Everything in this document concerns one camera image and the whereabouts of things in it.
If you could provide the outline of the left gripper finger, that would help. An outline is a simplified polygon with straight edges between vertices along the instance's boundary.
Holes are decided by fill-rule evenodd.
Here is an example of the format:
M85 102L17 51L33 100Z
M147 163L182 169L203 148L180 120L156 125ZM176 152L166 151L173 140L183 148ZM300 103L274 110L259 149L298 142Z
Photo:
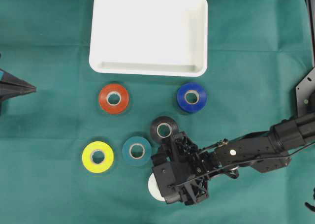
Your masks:
M18 87L24 87L24 88L30 88L35 89L36 87L29 84L28 82L21 80L14 75L8 73L7 71L0 69L0 83L11 85L11 86L18 86Z
M27 88L21 86L1 86L0 87L0 102L17 97L23 96L31 93L35 93L36 88Z

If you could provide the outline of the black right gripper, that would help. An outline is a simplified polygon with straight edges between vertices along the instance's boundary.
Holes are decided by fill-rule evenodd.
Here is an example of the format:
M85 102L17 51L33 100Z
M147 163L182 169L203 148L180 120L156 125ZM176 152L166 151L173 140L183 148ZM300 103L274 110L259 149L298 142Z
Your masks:
M183 187L188 200L185 205L198 204L209 198L208 181L219 172L210 173L218 168L214 156L208 152L200 153L198 146L184 132L171 135L163 140L157 156L166 157L168 161L184 161L189 164L189 177L175 187Z

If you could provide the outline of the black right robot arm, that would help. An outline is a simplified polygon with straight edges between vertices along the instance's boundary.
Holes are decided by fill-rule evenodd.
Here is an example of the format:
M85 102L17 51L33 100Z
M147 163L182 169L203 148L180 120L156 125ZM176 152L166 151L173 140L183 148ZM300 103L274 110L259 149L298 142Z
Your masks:
M290 150L298 153L314 141L314 113L203 149L182 131L162 140L152 156L153 174L167 204L198 204L209 197L208 181L212 178L226 175L236 179L240 167L252 167L260 173L286 167L292 157Z

